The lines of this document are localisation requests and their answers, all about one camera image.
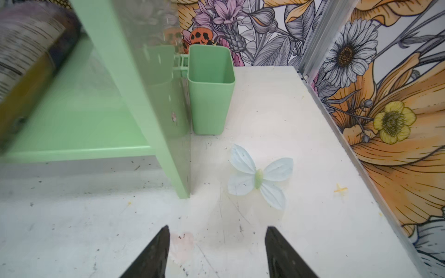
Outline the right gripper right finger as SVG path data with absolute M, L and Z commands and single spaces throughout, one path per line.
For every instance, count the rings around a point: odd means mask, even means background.
M 265 235 L 270 278 L 318 278 L 276 227 Z

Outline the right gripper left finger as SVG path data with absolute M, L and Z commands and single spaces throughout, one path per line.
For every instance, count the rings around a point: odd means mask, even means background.
M 120 278 L 164 278 L 170 247 L 170 230 L 166 225 L 131 263 Z

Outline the clear Ankara spaghetti pack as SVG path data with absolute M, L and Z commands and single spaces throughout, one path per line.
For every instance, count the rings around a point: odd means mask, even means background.
M 1 1 L 1 152 L 39 103 L 81 32 L 70 1 Z

